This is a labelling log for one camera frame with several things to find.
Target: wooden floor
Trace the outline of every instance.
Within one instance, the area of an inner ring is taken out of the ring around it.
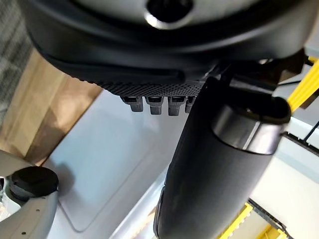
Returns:
[[[1,126],[0,149],[43,161],[101,90],[62,73],[34,50]]]

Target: gray carpet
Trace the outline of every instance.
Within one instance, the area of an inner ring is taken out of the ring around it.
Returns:
[[[14,0],[0,0],[0,125],[11,103],[32,44]]]

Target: black plastic tab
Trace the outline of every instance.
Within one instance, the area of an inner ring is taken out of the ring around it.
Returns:
[[[131,106],[133,112],[143,112],[143,99],[142,97],[127,97],[121,96],[122,101]]]
[[[190,96],[187,98],[186,106],[185,106],[185,113],[186,114],[190,113],[191,107],[193,106],[195,100],[196,100],[196,96]]]
[[[150,105],[151,115],[160,115],[164,97],[145,97],[145,99],[146,103]]]
[[[169,116],[178,116],[179,108],[186,102],[185,96],[173,96],[168,97],[168,115]]]

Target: yellow metal frame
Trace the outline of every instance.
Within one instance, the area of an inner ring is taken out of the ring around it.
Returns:
[[[250,204],[245,203],[245,206],[240,214],[232,222],[232,224],[230,224],[228,228],[218,237],[218,239],[228,239],[230,236],[232,236],[233,232],[239,227],[239,225],[245,220],[245,218],[250,215],[252,210],[253,207]]]
[[[314,65],[288,98],[292,112],[319,89],[319,61],[314,57],[309,57],[309,60],[314,62]]]
[[[287,239],[287,235],[269,224],[256,239]]]

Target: black mesh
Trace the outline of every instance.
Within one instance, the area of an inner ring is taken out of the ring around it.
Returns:
[[[98,84],[109,92],[120,96],[197,96],[204,83],[198,84]]]

